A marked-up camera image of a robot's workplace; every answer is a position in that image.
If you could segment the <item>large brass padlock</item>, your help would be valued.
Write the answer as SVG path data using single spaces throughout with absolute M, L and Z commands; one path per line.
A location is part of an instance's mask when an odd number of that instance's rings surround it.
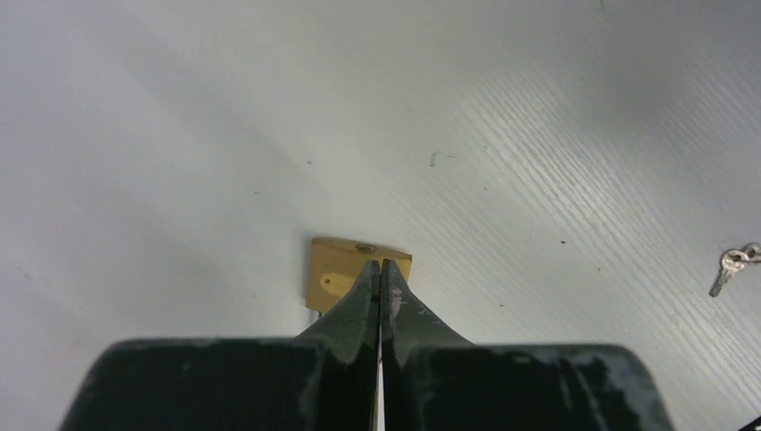
M 326 313 L 351 289 L 369 260 L 395 260 L 406 281 L 413 257 L 403 251 L 370 242 L 317 237 L 311 241 L 305 306 Z

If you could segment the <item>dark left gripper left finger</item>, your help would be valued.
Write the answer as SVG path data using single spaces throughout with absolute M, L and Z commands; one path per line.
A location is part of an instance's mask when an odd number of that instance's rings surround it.
M 83 378 L 64 430 L 373 430 L 381 268 L 292 338 L 130 339 Z

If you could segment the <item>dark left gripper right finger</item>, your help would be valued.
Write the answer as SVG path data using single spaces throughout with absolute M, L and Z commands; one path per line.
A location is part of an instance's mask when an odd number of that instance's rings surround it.
M 380 273 L 389 430 L 670 430 L 640 359 L 609 344 L 478 345 Z

